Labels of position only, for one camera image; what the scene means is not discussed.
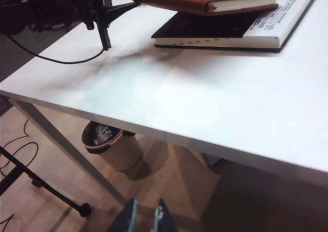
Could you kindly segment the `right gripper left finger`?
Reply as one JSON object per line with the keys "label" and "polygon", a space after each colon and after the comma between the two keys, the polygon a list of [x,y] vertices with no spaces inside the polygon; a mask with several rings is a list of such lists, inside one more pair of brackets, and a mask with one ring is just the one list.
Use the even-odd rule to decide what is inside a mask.
{"label": "right gripper left finger", "polygon": [[137,206],[138,201],[135,198],[131,198],[126,203],[123,210],[117,215],[116,219],[109,227],[109,231],[135,231],[137,220]]}

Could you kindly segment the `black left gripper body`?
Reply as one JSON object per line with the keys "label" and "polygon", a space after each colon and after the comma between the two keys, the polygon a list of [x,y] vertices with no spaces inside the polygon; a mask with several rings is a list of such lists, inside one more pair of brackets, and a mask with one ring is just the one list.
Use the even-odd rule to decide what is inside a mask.
{"label": "black left gripper body", "polygon": [[88,30],[94,29],[94,23],[101,40],[103,50],[111,48],[110,38],[107,28],[110,24],[105,23],[104,10],[112,6],[112,0],[73,0],[81,20]]}

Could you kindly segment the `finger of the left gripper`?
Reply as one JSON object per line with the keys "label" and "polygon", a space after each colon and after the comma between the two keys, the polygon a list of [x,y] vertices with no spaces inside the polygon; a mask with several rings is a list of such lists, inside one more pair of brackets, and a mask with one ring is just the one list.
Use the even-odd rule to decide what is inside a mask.
{"label": "finger of the left gripper", "polygon": [[140,6],[140,3],[132,2],[132,3],[126,3],[122,5],[117,6],[110,6],[106,7],[104,10],[104,19],[106,21],[113,21],[117,18],[119,18],[124,13],[130,11],[131,9],[134,9],[136,7]]}

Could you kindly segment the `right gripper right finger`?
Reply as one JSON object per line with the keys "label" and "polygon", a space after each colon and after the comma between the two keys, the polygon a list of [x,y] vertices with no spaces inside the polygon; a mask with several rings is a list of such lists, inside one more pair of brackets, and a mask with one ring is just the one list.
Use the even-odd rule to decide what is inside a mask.
{"label": "right gripper right finger", "polygon": [[178,232],[169,209],[167,208],[163,198],[159,199],[158,207],[154,214],[154,226],[152,231],[158,232]]}

